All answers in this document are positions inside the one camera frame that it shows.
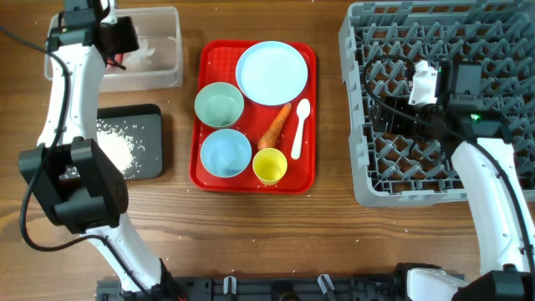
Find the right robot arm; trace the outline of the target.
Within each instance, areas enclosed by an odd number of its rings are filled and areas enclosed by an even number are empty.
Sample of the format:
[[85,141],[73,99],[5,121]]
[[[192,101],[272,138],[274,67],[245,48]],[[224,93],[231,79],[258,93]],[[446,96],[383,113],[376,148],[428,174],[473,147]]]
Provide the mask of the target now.
[[377,131],[437,140],[466,191],[480,248],[481,275],[467,282],[441,268],[402,273],[408,300],[532,300],[534,223],[514,166],[512,133],[504,114],[484,108],[478,63],[404,60],[407,97],[366,92],[377,107]]

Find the light blue plate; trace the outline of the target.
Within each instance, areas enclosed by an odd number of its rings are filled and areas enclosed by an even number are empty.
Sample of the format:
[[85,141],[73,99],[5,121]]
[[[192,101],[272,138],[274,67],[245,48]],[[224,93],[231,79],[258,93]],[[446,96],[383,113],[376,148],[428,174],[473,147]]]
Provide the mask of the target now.
[[266,106],[284,105],[296,99],[308,82],[304,56],[278,41],[255,43],[237,61],[238,88],[251,101]]

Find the red candy wrapper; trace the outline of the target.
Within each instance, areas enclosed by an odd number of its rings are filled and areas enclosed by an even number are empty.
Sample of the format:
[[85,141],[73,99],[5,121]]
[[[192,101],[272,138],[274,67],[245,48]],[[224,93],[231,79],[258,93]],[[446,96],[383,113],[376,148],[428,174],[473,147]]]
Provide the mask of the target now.
[[124,57],[123,54],[113,54],[113,55],[110,55],[110,56],[107,58],[107,66],[108,66],[109,68],[117,67],[118,65],[122,64],[123,57]]

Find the orange carrot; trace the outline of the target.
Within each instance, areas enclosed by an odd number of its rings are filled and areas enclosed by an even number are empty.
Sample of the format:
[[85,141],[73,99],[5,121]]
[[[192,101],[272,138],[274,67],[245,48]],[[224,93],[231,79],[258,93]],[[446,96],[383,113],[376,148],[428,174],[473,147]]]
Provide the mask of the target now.
[[292,109],[292,105],[290,103],[286,103],[281,108],[281,110],[279,111],[275,119],[273,120],[272,124],[264,133],[262,138],[259,140],[257,144],[257,147],[259,150],[275,147],[277,140],[278,140],[278,136],[280,132],[282,131],[285,120],[288,118],[288,115],[291,109]]

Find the light blue bowl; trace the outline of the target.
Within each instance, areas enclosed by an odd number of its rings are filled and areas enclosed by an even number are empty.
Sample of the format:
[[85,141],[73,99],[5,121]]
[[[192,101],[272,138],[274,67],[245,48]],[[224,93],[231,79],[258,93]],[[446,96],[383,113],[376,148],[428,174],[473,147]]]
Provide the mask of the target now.
[[213,176],[232,178],[244,172],[252,159],[248,138],[234,129],[212,132],[201,144],[201,163]]

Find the white rice pile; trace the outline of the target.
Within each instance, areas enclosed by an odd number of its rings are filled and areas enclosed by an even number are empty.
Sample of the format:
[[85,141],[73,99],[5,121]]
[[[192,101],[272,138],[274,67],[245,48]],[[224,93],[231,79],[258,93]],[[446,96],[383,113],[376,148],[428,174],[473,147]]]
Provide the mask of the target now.
[[143,125],[130,117],[97,119],[96,133],[100,149],[126,180],[140,178],[146,151]]

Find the yellow plastic cup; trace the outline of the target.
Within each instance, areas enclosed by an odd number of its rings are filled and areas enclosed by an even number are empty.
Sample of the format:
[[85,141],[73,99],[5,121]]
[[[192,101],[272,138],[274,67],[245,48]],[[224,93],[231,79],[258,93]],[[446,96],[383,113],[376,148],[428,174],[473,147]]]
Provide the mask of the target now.
[[280,150],[265,148],[254,156],[252,169],[261,183],[266,186],[275,186],[285,176],[288,161]]

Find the white plastic spoon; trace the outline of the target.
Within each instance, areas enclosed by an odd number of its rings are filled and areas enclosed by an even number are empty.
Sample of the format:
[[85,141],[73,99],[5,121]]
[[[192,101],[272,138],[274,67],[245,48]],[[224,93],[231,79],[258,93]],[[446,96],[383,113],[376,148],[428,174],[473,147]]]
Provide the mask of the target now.
[[291,150],[291,158],[298,160],[301,156],[302,144],[303,144],[303,130],[304,122],[311,113],[311,104],[308,99],[301,99],[296,109],[298,117],[298,126],[293,140],[293,146]]

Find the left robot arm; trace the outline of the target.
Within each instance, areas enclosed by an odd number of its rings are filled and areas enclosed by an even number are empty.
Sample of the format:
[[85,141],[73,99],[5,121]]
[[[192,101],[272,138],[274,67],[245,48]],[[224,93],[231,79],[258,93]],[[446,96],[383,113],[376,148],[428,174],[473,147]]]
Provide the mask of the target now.
[[46,251],[28,234],[27,211],[35,197],[46,217],[76,238],[55,252],[87,241],[120,277],[124,300],[184,300],[186,293],[135,230],[125,178],[97,143],[101,81],[115,55],[139,48],[129,17],[118,18],[112,1],[66,1],[43,53],[53,61],[48,115],[36,148],[20,153],[28,183],[19,226],[23,240]]

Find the mint green bowl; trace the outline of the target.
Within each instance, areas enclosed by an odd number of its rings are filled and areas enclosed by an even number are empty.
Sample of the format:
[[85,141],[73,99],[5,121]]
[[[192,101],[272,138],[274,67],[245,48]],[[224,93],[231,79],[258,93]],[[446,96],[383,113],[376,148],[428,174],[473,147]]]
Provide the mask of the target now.
[[241,91],[232,84],[215,82],[202,88],[195,98],[196,117],[214,129],[235,125],[245,108]]

